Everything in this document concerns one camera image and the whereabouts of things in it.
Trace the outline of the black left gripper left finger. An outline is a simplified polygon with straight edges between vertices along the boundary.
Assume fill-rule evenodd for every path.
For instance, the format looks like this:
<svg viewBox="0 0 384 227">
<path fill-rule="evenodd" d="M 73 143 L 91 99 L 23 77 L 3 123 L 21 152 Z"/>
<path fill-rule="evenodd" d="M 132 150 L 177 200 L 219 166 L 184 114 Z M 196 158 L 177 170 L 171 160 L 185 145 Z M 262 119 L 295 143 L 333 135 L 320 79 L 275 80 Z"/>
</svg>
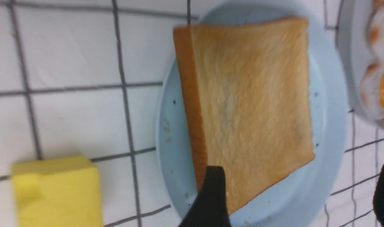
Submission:
<svg viewBox="0 0 384 227">
<path fill-rule="evenodd" d="M 206 167 L 202 187 L 180 227 L 231 226 L 226 203 L 226 178 L 220 166 Z"/>
</svg>

